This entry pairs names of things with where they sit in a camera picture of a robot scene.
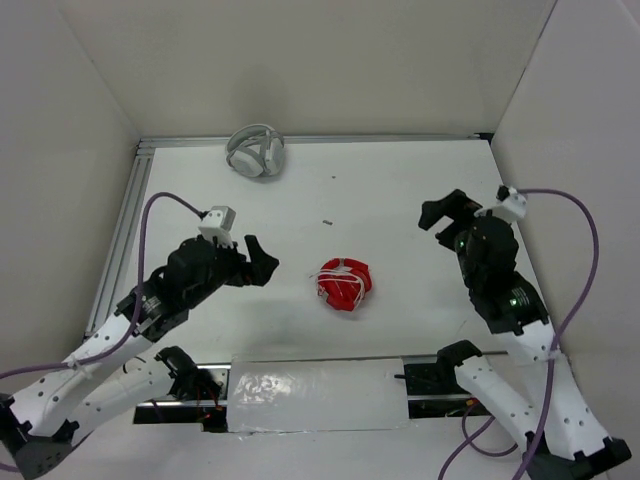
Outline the red headphones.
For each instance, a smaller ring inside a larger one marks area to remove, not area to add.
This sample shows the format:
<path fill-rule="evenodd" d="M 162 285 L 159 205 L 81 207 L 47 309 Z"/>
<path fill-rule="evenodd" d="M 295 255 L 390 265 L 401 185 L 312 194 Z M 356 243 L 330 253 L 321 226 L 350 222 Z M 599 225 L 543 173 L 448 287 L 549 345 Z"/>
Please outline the red headphones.
<path fill-rule="evenodd" d="M 332 258 L 312 278 L 317 295 L 338 311 L 353 312 L 373 288 L 369 266 L 352 258 Z"/>

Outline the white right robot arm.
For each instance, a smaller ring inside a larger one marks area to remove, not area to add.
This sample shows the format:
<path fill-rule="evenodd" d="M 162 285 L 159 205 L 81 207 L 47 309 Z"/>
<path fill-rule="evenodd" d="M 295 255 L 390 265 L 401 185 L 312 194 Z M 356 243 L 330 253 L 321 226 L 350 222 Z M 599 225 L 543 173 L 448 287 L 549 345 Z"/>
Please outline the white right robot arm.
<path fill-rule="evenodd" d="M 526 392 L 512 388 L 468 340 L 438 351 L 436 379 L 448 392 L 471 394 L 510 434 L 522 454 L 517 478 L 592 479 L 629 461 L 631 450 L 587 405 L 561 352 L 560 331 L 536 287 L 516 269 L 513 226 L 526 215 L 525 193 L 500 186 L 496 200 L 483 207 L 456 189 L 423 202 L 418 225 L 429 230 L 450 219 L 435 237 L 456 255 L 471 304 L 519 370 Z"/>

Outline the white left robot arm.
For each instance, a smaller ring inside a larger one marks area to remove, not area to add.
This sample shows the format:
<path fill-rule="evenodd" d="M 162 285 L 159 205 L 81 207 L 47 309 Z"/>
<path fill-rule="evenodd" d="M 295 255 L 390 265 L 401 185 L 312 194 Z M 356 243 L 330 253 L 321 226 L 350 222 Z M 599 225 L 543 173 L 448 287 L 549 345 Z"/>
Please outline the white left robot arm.
<path fill-rule="evenodd" d="M 1 397 L 1 442 L 25 479 L 37 479 L 68 457 L 96 428 L 141 402 L 220 392 L 211 374 L 177 346 L 142 366 L 113 373 L 187 321 L 222 286 L 266 285 L 279 266 L 257 238 L 248 252 L 202 236 L 187 239 L 140 289 L 118 303 L 102 327 L 69 355 L 62 370 Z"/>

